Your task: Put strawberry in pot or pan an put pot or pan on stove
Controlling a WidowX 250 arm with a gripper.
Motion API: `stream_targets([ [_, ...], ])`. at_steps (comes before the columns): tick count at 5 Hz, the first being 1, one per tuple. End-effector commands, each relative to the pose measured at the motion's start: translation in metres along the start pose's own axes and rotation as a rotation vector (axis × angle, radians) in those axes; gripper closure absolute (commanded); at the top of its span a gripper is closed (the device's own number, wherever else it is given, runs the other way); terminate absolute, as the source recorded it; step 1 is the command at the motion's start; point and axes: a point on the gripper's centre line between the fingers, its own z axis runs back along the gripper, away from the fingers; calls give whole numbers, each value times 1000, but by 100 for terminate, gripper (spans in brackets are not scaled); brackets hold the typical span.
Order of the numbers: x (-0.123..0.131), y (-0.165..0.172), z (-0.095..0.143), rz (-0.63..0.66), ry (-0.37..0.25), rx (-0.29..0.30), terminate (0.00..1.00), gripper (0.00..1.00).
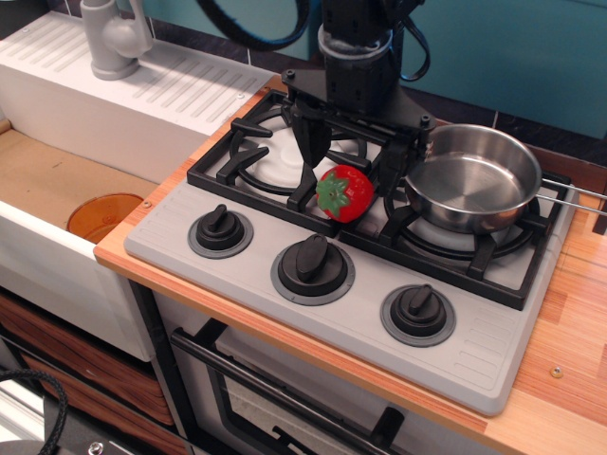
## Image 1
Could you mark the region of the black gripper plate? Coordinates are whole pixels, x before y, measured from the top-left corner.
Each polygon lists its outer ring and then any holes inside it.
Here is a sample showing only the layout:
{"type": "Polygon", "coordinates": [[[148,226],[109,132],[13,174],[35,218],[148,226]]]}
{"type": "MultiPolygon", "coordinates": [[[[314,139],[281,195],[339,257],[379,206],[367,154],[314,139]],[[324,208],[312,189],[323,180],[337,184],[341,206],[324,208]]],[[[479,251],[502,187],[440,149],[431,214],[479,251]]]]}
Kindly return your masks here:
{"type": "Polygon", "coordinates": [[[321,163],[335,129],[382,146],[377,193],[388,196],[397,188],[436,126],[405,93],[398,64],[391,51],[357,60],[326,55],[322,69],[282,73],[287,117],[305,164],[321,163]]]}

